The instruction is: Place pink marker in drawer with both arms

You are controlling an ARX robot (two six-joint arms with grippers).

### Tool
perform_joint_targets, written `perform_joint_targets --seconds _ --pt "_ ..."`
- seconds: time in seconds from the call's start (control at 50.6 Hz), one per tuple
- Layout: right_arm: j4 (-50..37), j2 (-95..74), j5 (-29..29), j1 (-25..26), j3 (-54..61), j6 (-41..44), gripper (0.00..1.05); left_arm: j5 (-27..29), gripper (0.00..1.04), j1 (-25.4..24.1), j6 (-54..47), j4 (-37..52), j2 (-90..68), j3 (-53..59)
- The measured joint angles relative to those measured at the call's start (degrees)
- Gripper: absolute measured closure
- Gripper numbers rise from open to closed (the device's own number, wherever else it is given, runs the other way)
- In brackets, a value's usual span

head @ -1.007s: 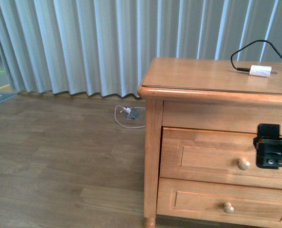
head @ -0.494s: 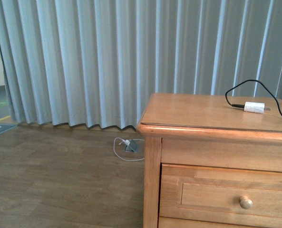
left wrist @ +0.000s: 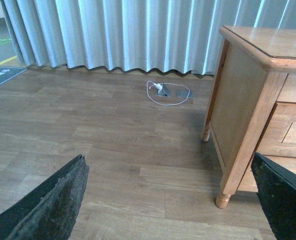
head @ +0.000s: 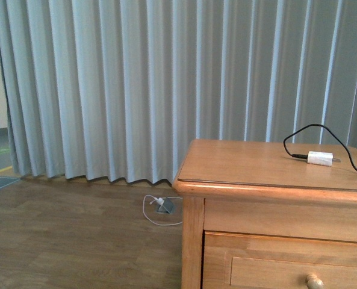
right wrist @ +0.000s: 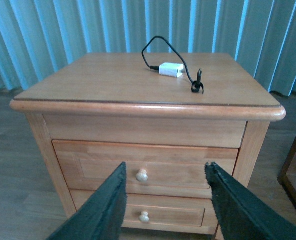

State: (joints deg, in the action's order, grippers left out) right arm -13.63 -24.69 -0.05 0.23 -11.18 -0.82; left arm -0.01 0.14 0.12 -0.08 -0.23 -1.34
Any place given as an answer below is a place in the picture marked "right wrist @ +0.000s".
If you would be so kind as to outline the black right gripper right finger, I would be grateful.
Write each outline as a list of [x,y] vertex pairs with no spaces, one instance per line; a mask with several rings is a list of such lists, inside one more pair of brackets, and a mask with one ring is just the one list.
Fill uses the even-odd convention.
[[205,165],[215,215],[226,240],[296,240],[296,226],[279,216],[215,162]]

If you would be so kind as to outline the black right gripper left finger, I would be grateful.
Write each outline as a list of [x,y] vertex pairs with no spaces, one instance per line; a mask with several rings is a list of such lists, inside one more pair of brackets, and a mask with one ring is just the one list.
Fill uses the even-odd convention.
[[122,162],[83,206],[48,239],[117,240],[126,204],[126,163]]

